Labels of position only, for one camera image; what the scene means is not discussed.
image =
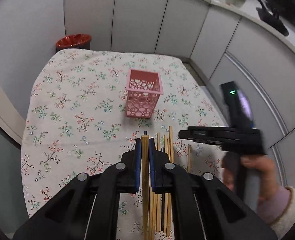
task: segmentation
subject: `pink basket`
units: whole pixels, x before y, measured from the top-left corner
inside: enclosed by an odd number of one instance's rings
[[[126,116],[150,118],[160,95],[163,95],[160,74],[130,69],[126,90]]]

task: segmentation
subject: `floral tablecloth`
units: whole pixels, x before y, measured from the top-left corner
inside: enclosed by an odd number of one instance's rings
[[[125,116],[129,68],[161,74],[164,95],[151,119]],[[103,172],[133,149],[143,131],[163,136],[169,125],[174,135],[187,126],[223,125],[204,88],[179,59],[82,49],[58,52],[34,83],[23,136],[21,170],[29,216],[78,173]],[[188,144],[193,148],[192,172],[219,177],[223,152],[218,147],[174,138],[175,162],[186,167]],[[142,239],[141,192],[121,194],[117,238]]]

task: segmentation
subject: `metal rivet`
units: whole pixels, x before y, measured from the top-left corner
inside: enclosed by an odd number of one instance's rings
[[[125,166],[126,165],[124,163],[118,163],[117,165],[115,165],[115,168],[117,168],[118,170],[123,170]]]
[[[203,178],[205,178],[206,180],[212,180],[213,179],[213,174],[209,173],[209,172],[204,173]]]
[[[172,170],[175,168],[175,165],[173,163],[166,163],[164,167],[168,170]]]
[[[77,176],[77,179],[80,180],[80,181],[86,180],[87,179],[87,174],[86,173],[80,173]]]

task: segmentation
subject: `pink sleeve cuff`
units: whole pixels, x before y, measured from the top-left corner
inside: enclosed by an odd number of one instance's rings
[[[267,224],[275,221],[286,209],[290,201],[290,191],[279,187],[275,195],[258,205],[257,214]]]

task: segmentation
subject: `red trash bag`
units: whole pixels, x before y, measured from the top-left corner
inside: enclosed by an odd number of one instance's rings
[[[69,35],[60,39],[56,45],[56,52],[62,49],[89,49],[92,37],[88,34]]]

